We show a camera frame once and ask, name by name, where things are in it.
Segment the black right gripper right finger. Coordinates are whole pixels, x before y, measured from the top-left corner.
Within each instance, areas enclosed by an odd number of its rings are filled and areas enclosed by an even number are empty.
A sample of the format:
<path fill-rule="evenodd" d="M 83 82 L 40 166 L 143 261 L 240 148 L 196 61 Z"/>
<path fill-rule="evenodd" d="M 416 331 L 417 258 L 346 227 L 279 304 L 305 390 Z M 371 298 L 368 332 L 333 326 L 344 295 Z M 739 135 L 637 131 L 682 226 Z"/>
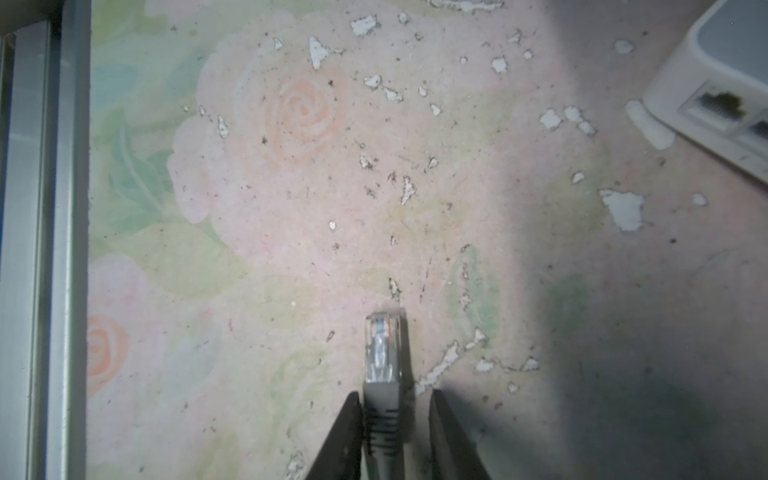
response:
<path fill-rule="evenodd" d="M 432 478 L 490 480 L 442 390 L 432 391 L 429 405 Z"/>

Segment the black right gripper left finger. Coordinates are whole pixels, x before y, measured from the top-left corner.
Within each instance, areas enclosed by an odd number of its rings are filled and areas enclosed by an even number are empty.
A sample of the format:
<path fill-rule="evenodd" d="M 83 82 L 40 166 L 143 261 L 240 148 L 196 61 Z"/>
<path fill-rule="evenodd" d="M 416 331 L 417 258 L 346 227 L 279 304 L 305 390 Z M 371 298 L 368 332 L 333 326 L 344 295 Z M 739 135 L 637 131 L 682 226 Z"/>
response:
<path fill-rule="evenodd" d="M 361 478 L 364 416 L 360 394 L 348 394 L 306 480 L 359 480 Z"/>

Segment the white box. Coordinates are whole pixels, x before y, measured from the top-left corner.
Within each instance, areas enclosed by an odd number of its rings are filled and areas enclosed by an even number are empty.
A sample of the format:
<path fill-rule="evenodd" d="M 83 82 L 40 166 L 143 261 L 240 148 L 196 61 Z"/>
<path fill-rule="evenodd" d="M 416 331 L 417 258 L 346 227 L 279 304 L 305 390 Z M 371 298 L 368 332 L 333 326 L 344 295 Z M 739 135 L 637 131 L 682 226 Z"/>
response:
<path fill-rule="evenodd" d="M 643 97 L 670 129 L 767 181 L 767 3 L 715 2 Z"/>

